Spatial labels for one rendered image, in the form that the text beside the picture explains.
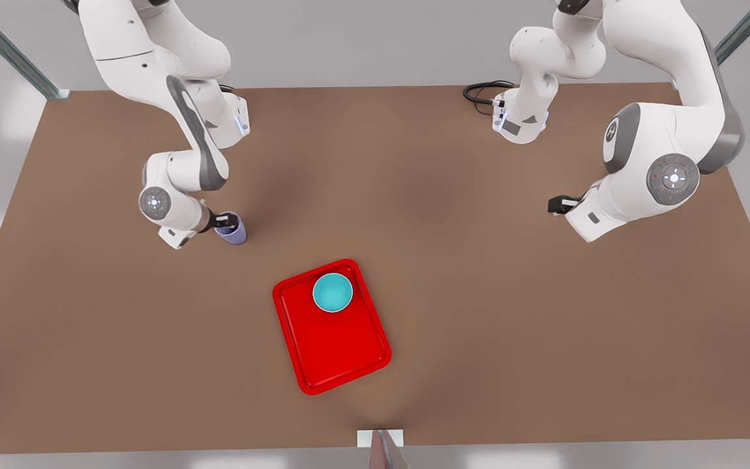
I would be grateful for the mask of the lavender cup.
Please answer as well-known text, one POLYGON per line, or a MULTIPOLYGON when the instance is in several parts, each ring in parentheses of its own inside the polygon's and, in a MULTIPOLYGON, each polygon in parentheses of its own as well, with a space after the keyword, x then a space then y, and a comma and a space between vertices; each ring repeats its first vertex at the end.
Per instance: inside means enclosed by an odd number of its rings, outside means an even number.
POLYGON ((243 244, 247 240, 247 231, 241 217, 239 219, 240 226, 237 231, 217 231, 215 229, 216 233, 230 244, 243 244))

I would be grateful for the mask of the teal bowl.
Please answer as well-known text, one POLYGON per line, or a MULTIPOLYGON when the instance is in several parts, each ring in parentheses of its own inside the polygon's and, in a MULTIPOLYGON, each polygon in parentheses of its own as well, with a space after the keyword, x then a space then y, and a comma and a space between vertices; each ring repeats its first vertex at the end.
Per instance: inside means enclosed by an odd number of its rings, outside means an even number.
POLYGON ((353 296, 351 281, 339 273, 320 276, 312 288, 312 298, 316 306, 328 313, 336 313, 348 307, 353 296))

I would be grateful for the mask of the red tray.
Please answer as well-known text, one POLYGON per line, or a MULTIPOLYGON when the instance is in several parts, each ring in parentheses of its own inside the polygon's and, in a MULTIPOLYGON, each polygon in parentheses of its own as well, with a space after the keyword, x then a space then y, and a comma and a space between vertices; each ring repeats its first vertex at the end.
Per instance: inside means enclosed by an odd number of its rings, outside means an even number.
POLYGON ((298 386, 318 395, 383 369, 392 359, 372 298, 358 264, 339 259, 273 288, 273 302, 298 386), (312 299, 313 285, 327 273, 344 274, 354 296, 336 313, 322 311, 312 299))

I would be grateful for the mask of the silver frame post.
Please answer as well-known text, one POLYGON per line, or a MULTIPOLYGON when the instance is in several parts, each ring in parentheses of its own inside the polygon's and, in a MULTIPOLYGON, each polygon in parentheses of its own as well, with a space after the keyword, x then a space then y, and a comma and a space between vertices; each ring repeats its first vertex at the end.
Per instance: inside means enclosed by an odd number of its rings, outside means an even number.
POLYGON ((694 23, 700 27, 711 27, 718 31, 723 26, 729 26, 725 35, 714 42, 712 53, 719 66, 732 56, 744 42, 750 38, 750 8, 742 13, 737 21, 730 18, 732 4, 750 0, 682 0, 685 10, 694 23))
POLYGON ((402 429, 358 430, 357 447, 369 448, 368 469, 409 469, 402 429))
POLYGON ((68 99, 71 91, 60 89, 0 30, 0 56, 47 100, 68 99))

